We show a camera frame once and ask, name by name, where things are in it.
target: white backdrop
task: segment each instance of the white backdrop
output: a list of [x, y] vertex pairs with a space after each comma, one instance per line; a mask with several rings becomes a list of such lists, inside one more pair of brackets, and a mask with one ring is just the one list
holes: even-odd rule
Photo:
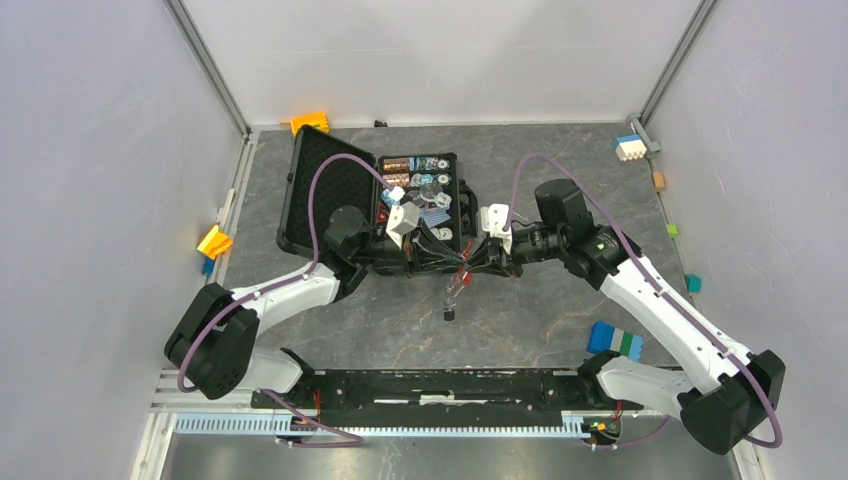
[[164, 2], [0, 2], [0, 478], [129, 475], [241, 140]]
[[845, 478], [846, 19], [841, 0], [722, 2], [649, 126], [704, 313], [786, 362], [778, 480]]
[[614, 121], [697, 0], [186, 0], [253, 125]]

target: white cable tray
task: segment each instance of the white cable tray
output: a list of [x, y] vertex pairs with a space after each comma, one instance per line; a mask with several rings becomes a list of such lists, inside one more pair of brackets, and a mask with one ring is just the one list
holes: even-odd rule
[[[291, 428], [291, 414], [283, 413], [178, 413], [174, 433], [204, 435], [278, 435], [325, 434]], [[583, 417], [563, 415], [556, 427], [341, 427], [363, 437], [527, 437], [588, 438], [581, 431]]]

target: teal toy block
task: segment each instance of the teal toy block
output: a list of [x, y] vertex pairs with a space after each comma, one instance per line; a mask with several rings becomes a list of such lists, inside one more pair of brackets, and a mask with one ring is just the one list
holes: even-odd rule
[[688, 290], [689, 293], [701, 293], [701, 277], [692, 273], [687, 273], [683, 276], [683, 278], [686, 279], [686, 290]]

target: lego brick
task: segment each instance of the lego brick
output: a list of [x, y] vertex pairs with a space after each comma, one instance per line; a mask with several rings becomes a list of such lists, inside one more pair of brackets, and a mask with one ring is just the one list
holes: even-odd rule
[[688, 290], [689, 293], [701, 293], [701, 277], [692, 273], [687, 273], [683, 276], [683, 278], [686, 279], [686, 290]]
[[310, 125], [324, 133], [330, 133], [330, 122], [327, 120], [327, 114], [324, 112], [315, 112], [294, 117], [289, 121], [289, 124], [291, 125], [292, 135], [297, 135], [300, 127], [304, 125]]
[[643, 339], [639, 335], [625, 332], [604, 322], [595, 322], [589, 334], [589, 345], [586, 351], [595, 354], [604, 350], [613, 350], [638, 362], [642, 355], [642, 344]]
[[656, 190], [657, 193], [665, 190], [665, 176], [662, 174], [662, 172], [654, 172], [653, 180], [654, 180], [654, 190]]
[[615, 147], [615, 153], [618, 155], [619, 160], [622, 162], [626, 162], [628, 160], [638, 160], [640, 158], [645, 158], [645, 154], [648, 153], [647, 147], [642, 143], [642, 140], [639, 139], [639, 136], [636, 135], [636, 139], [619, 142]]
[[212, 260], [209, 257], [205, 257], [203, 259], [203, 268], [200, 269], [200, 273], [209, 277], [212, 275], [212, 272], [215, 270], [215, 260]]
[[197, 251], [214, 260], [218, 258], [218, 255], [226, 252], [232, 246], [233, 241], [216, 224], [212, 225], [212, 228], [203, 236], [203, 239], [197, 246]]

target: black carrying case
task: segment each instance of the black carrying case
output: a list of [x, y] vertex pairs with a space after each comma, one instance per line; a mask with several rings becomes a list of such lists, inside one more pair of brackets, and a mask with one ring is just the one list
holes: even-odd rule
[[[442, 186], [442, 190], [451, 197], [451, 206], [448, 210], [451, 218], [438, 225], [437, 228], [447, 227], [453, 231], [453, 238], [445, 241], [452, 250], [462, 252], [468, 239], [477, 235], [475, 223], [477, 198], [465, 184], [465, 181], [459, 178], [456, 154], [386, 155], [377, 160], [370, 152], [305, 125], [295, 137], [291, 170], [286, 177], [288, 185], [283, 204], [283, 214], [280, 218], [280, 228], [277, 231], [277, 245], [284, 252], [312, 258], [312, 239], [309, 234], [307, 216], [309, 188], [321, 163], [338, 153], [355, 155], [368, 162], [381, 174], [384, 173], [384, 162], [394, 158], [438, 157], [447, 159], [450, 166], [446, 170], [417, 171], [414, 173], [433, 175], [447, 173], [451, 176], [450, 184]], [[382, 228], [384, 225], [377, 225], [376, 223], [378, 206], [382, 203], [382, 200], [380, 200], [382, 191], [383, 186], [355, 162], [340, 159], [327, 166], [315, 187], [313, 209], [318, 241], [321, 241], [324, 231], [327, 230], [333, 211], [346, 205], [358, 208], [374, 228], [376, 235], [385, 235], [384, 228]]]

